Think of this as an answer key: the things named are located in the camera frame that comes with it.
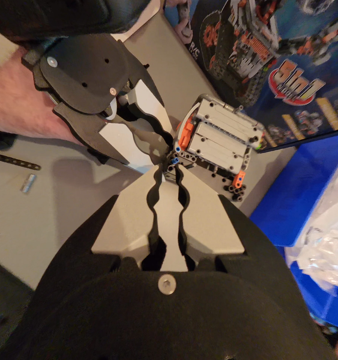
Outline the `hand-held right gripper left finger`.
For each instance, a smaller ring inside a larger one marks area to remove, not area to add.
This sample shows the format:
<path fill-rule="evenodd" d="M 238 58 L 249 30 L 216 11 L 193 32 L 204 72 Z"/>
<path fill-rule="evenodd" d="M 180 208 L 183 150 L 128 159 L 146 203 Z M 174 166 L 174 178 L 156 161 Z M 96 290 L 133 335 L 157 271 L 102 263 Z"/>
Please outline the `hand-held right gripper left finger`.
<path fill-rule="evenodd" d="M 141 264 L 154 254 L 159 242 L 157 214 L 161 165 L 155 165 L 115 198 L 114 205 L 91 251 L 134 258 Z"/>

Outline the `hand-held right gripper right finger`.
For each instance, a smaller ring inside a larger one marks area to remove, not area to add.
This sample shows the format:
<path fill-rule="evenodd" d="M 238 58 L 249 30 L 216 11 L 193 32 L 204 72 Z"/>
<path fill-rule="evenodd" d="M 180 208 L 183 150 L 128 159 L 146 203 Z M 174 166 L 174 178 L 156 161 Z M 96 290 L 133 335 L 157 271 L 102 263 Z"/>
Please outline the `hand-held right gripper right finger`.
<path fill-rule="evenodd" d="M 188 171 L 176 166 L 179 215 L 178 245 L 188 270 L 202 260 L 242 255 L 245 248 L 234 229 L 220 196 Z"/>

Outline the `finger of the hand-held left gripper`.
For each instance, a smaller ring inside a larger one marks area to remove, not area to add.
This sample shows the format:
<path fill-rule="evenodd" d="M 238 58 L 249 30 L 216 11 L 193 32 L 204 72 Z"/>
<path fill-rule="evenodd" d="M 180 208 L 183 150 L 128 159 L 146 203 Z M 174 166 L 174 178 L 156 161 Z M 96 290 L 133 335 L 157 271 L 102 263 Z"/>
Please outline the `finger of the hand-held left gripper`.
<path fill-rule="evenodd" d="M 109 122 L 99 134 L 124 157 L 127 167 L 139 173 L 163 163 L 163 139 L 146 121 Z"/>
<path fill-rule="evenodd" d="M 142 79 L 129 92 L 129 111 L 146 120 L 168 147 L 173 148 L 174 129 L 167 111 Z"/>

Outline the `grey building block model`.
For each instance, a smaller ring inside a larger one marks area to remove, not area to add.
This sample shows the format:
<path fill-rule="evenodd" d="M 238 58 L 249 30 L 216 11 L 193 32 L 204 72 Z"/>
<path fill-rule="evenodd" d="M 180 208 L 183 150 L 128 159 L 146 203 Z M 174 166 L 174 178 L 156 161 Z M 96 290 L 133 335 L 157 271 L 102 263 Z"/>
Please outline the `grey building block model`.
<path fill-rule="evenodd" d="M 179 163 L 230 201 L 243 201 L 246 171 L 264 141 L 265 127 L 208 94 L 200 95 L 178 125 L 173 150 Z"/>

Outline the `person's left forearm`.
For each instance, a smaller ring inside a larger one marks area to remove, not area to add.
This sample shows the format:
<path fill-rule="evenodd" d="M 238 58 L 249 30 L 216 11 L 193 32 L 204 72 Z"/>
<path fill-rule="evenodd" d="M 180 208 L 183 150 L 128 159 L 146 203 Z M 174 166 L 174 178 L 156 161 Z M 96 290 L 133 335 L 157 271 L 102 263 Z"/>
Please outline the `person's left forearm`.
<path fill-rule="evenodd" d="M 17 137 L 17 134 L 0 131 L 0 151 L 6 151 L 10 149 L 15 143 Z"/>

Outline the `person's left hand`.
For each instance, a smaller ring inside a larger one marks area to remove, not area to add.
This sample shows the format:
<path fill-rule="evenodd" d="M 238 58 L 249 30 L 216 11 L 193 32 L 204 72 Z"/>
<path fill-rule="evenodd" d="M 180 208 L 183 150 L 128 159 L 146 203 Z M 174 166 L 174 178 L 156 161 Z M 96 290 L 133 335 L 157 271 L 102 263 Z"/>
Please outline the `person's left hand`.
<path fill-rule="evenodd" d="M 36 90 L 31 71 L 22 65 L 25 53 L 19 47 L 0 66 L 0 131 L 81 145 L 66 123 L 53 113 L 50 97 Z"/>

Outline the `blue bin with plastic bags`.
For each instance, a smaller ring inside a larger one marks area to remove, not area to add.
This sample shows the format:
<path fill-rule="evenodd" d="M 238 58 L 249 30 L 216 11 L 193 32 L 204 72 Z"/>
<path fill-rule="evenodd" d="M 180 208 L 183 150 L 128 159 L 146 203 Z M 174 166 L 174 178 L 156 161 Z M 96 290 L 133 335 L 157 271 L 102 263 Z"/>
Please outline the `blue bin with plastic bags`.
<path fill-rule="evenodd" d="M 301 145 L 253 211 L 250 219 L 280 252 L 295 245 L 337 168 L 338 136 Z M 289 268 L 310 313 L 338 327 L 338 287 L 330 295 L 296 262 Z"/>

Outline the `short grey tube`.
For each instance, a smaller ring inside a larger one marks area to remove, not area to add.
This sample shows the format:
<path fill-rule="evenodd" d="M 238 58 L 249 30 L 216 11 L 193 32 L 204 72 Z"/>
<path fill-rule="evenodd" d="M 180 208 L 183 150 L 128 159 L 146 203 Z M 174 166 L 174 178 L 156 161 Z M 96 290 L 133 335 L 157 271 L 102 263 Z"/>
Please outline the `short grey tube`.
<path fill-rule="evenodd" d="M 21 186 L 21 189 L 20 191 L 24 194 L 27 194 L 33 183 L 35 182 L 37 176 L 35 174 L 29 174 L 26 178 L 25 178 L 25 181 L 23 182 L 22 186 Z"/>

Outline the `black beam with holes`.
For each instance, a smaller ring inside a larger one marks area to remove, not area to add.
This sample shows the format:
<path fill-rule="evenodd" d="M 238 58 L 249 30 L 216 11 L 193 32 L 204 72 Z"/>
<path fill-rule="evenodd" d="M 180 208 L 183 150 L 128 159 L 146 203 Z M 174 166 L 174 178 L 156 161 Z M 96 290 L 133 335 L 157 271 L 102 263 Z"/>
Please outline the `black beam with holes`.
<path fill-rule="evenodd" d="M 3 154 L 0 154 L 0 162 L 6 163 L 6 164 L 12 164 L 15 166 L 19 166 L 19 167 L 23 167 L 23 168 L 31 169 L 31 170 L 35 170 L 35 171 L 41 170 L 41 166 L 38 164 L 34 164 L 34 163 L 27 162 L 24 160 L 15 159 L 15 158 L 3 155 Z"/>

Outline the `toy kit cardboard box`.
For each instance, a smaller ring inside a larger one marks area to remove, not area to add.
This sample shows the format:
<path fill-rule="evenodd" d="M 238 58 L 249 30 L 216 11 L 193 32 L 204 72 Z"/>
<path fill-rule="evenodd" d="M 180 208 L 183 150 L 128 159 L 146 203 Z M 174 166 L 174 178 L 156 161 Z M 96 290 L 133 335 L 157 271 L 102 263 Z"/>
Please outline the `toy kit cardboard box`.
<path fill-rule="evenodd" d="M 164 1 L 219 97 L 264 125 L 269 152 L 338 135 L 338 0 Z"/>

